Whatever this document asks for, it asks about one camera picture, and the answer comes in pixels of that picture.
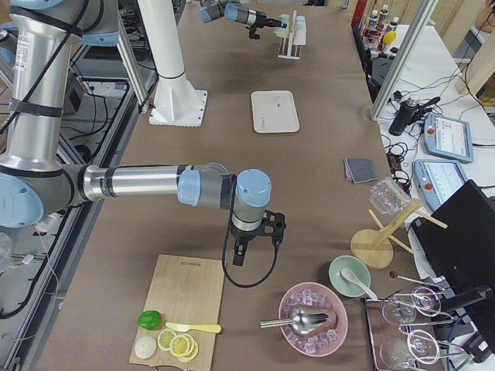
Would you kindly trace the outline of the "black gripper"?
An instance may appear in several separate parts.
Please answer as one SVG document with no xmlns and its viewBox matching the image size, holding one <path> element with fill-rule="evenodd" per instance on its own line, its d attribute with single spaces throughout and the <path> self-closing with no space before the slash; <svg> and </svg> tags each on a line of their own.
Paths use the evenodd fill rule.
<svg viewBox="0 0 495 371">
<path fill-rule="evenodd" d="M 255 25 L 257 28 L 264 28 L 265 26 L 273 28 L 286 29 L 287 24 L 281 21 L 271 21 L 265 14 L 257 14 Z"/>
<path fill-rule="evenodd" d="M 240 230 L 236 226 L 230 228 L 230 233 L 235 239 L 233 265 L 241 267 L 244 264 L 244 258 L 248 248 L 248 242 L 262 234 L 262 227 L 255 230 Z"/>
</svg>

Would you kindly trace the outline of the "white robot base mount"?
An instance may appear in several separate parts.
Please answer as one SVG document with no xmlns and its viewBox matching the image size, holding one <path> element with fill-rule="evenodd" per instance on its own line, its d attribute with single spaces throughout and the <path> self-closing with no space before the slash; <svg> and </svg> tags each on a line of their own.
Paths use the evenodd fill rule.
<svg viewBox="0 0 495 371">
<path fill-rule="evenodd" d="M 139 0 L 138 7 L 159 76 L 149 123 L 200 127 L 207 92 L 187 79 L 171 1 Z"/>
</svg>

